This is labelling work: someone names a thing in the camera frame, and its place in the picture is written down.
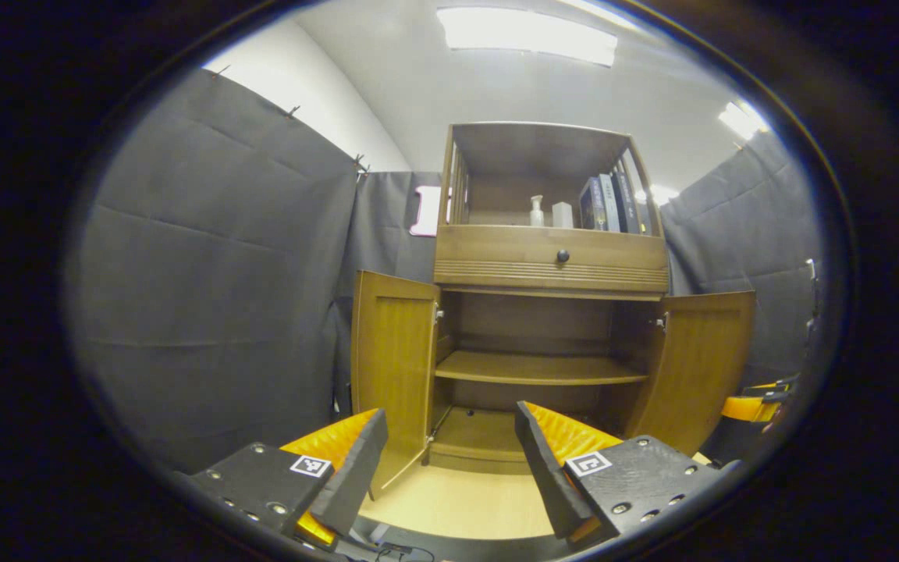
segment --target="door hinge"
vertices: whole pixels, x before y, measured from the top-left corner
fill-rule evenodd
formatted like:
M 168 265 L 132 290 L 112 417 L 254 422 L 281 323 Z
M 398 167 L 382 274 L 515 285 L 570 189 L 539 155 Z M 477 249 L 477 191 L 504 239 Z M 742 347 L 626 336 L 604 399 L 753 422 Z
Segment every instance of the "door hinge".
M 661 317 L 657 320 L 652 321 L 654 325 L 661 328 L 662 334 L 668 333 L 668 313 L 665 312 Z

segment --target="white bottle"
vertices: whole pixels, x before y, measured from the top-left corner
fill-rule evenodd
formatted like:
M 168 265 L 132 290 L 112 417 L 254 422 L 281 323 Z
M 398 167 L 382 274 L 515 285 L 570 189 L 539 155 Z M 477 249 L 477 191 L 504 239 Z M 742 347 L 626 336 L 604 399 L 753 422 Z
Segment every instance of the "white bottle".
M 543 226 L 543 210 L 540 210 L 539 202 L 543 200 L 542 195 L 534 195 L 529 200 L 532 201 L 532 210 L 529 211 L 529 226 Z
M 571 206 L 561 201 L 553 204 L 553 228 L 574 228 Z

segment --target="cable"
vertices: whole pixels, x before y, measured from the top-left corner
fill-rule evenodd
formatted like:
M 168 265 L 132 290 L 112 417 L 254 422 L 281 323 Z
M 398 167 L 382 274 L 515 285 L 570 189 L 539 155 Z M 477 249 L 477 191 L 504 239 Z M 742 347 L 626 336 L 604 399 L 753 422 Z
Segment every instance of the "cable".
M 431 560 L 429 560 L 429 562 L 435 562 L 435 554 L 432 554 L 432 552 L 428 552 L 428 551 L 425 550 L 424 548 L 421 548 L 421 547 L 418 547 L 418 546 L 410 546 L 410 545 L 407 545 L 407 544 L 404 545 L 404 546 L 411 548 L 411 550 L 413 550 L 413 551 L 415 551 L 415 550 L 420 550 L 421 552 L 425 552 L 425 554 L 428 554 L 428 555 L 431 556 L 431 558 L 432 558 Z M 407 561 L 407 562 L 424 562 L 424 560 L 418 560 L 418 561 L 415 561 L 415 560 L 409 560 L 409 561 Z

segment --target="cabinet drawer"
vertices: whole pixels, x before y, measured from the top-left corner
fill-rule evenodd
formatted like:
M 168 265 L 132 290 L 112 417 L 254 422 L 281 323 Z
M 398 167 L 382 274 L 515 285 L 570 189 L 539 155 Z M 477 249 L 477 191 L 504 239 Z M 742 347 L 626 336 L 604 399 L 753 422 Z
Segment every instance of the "cabinet drawer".
M 442 285 L 668 291 L 663 238 L 581 229 L 439 225 L 434 273 Z

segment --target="cabinet door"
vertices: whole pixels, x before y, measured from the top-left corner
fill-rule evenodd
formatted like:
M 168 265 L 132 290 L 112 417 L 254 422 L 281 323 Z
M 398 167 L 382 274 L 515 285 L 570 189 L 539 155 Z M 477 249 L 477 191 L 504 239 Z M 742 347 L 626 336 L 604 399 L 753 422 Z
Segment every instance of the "cabinet door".
M 439 288 L 369 271 L 353 305 L 353 409 L 384 408 L 388 442 L 372 479 L 381 492 L 428 444 Z
M 664 329 L 653 326 L 649 374 L 627 437 L 653 435 L 693 455 L 720 422 L 740 384 L 752 337 L 754 291 L 667 297 Z

